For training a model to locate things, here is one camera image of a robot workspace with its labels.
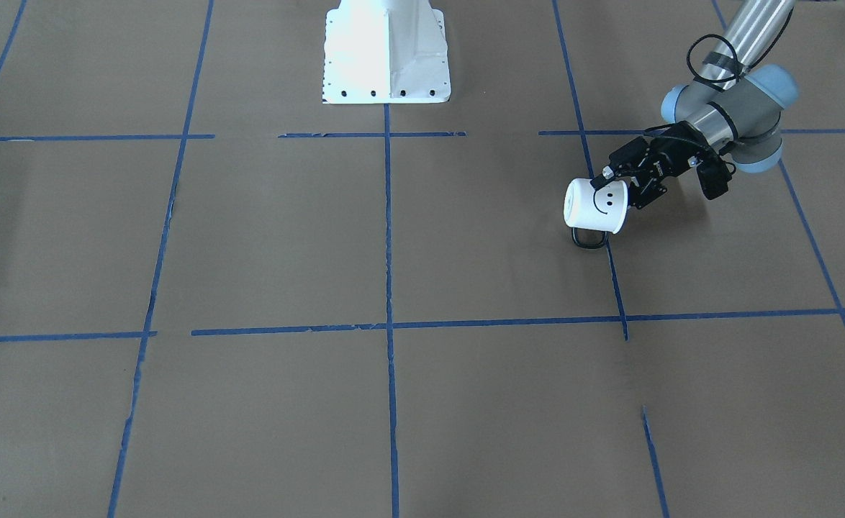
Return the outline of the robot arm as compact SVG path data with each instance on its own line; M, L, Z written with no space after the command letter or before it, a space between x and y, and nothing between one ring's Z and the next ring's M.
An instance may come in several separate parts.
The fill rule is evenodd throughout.
M792 17L791 1L745 1L693 79L667 93L663 124L610 154L590 181L592 202L604 214L642 209L663 196L666 178L694 168L705 198L728 193L736 171L761 173L782 156L782 112L798 99L784 68L764 63Z

